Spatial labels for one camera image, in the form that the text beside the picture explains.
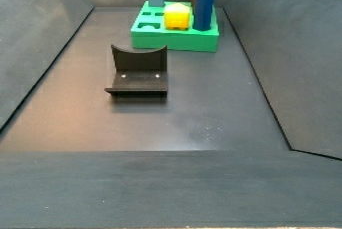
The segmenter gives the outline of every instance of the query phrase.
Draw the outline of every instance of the black holder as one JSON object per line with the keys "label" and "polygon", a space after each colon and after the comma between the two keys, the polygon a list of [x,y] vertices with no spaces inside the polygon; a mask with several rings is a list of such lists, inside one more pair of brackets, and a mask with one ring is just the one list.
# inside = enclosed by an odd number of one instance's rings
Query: black holder
{"label": "black holder", "polygon": [[168,91],[167,46],[148,52],[131,52],[113,45],[112,56],[116,74],[111,88],[112,94],[158,94]]}

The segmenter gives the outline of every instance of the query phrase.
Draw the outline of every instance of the black bracket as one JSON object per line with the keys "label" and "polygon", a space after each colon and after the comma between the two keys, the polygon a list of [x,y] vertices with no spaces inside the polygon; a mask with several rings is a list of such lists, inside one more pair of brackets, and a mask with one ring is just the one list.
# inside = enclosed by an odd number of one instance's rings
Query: black bracket
{"label": "black bracket", "polygon": [[167,46],[148,52],[131,52],[113,45],[112,56],[116,74],[111,88],[115,94],[167,94]]}

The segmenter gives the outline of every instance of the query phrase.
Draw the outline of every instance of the green block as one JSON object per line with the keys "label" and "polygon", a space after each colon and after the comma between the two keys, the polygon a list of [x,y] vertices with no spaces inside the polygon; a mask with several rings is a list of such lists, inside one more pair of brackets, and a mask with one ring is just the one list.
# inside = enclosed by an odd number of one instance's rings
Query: green block
{"label": "green block", "polygon": [[184,30],[168,30],[164,27],[164,8],[148,7],[148,2],[140,10],[131,28],[134,48],[160,48],[167,45],[168,49],[215,52],[219,41],[219,29],[215,9],[211,15],[211,29],[198,31],[192,29],[194,15],[190,15],[190,28]]}

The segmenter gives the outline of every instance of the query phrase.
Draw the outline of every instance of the bin floor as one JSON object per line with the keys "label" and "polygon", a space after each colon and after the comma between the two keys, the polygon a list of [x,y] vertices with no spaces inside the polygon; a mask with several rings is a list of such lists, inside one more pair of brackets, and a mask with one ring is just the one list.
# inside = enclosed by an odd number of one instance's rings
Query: bin floor
{"label": "bin floor", "polygon": [[286,149],[222,10],[216,53],[168,51],[168,97],[113,99],[111,44],[138,9],[96,10],[3,134],[0,151]]}

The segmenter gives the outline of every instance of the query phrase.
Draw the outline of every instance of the yellow cube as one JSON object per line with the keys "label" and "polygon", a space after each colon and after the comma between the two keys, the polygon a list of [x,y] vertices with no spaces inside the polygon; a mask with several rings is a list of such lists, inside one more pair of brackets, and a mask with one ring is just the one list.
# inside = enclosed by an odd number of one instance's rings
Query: yellow cube
{"label": "yellow cube", "polygon": [[190,7],[182,3],[174,3],[164,8],[164,25],[167,29],[188,29]]}

